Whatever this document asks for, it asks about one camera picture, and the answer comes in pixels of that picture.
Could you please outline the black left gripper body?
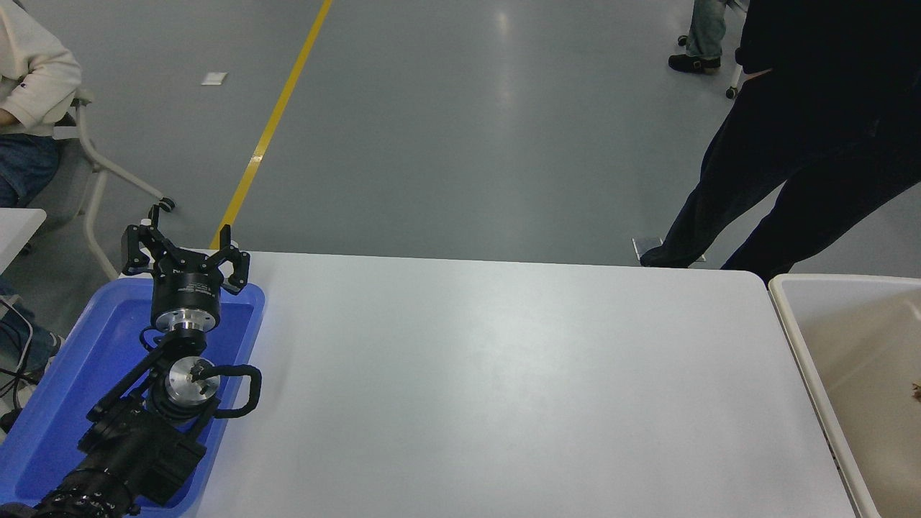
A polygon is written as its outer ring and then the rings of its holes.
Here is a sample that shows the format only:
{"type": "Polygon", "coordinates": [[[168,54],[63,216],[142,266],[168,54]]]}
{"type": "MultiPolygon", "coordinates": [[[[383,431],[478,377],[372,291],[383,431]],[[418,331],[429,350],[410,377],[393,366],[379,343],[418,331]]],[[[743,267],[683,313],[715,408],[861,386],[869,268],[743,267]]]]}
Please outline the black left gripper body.
{"type": "Polygon", "coordinates": [[[204,253],[188,250],[175,259],[164,250],[151,250],[153,259],[152,317],[178,311],[200,309],[212,317],[220,315],[219,289],[222,274],[217,268],[201,269],[209,259],[204,253]]]}

